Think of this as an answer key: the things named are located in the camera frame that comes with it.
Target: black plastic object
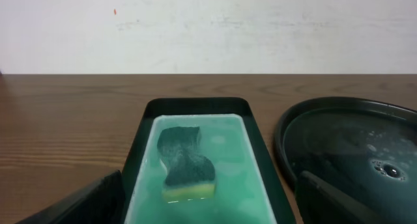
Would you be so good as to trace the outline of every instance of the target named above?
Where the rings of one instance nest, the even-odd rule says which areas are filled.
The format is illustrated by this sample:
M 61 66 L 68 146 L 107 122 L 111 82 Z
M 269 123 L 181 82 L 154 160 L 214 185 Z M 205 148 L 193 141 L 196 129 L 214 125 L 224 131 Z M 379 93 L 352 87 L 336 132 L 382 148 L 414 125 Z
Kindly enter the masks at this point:
M 161 115 L 208 115 L 236 114 L 242 117 L 256 162 L 261 172 L 263 184 L 278 223 L 295 223 L 287 197 L 276 174 L 272 160 L 266 149 L 249 104 L 241 98 L 165 98 L 148 103 L 137 130 L 132 148 L 123 168 L 122 177 L 126 202 L 124 217 L 139 173 L 139 165 L 147 145 L 153 120 Z
M 122 176 L 115 171 L 18 224 L 118 224 L 123 205 Z
M 304 171 L 295 188 L 304 223 L 388 224 L 371 209 L 319 177 Z
M 417 223 L 417 112 L 357 98 L 312 99 L 284 113 L 274 140 L 280 169 L 293 189 L 307 171 L 385 221 Z M 315 192 L 311 202 L 338 199 L 331 198 L 338 193 Z M 321 204 L 310 216 L 333 208 L 346 212 L 334 202 Z

